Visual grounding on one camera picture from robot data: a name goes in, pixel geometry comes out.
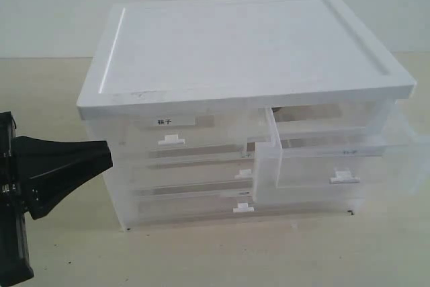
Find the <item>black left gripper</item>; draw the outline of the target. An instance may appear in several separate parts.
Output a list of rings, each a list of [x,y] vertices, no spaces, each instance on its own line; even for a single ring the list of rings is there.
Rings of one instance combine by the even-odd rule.
[[[1,279],[29,280],[30,266],[24,211],[43,218],[65,197],[113,166],[104,140],[56,142],[15,136],[11,112],[1,113]]]

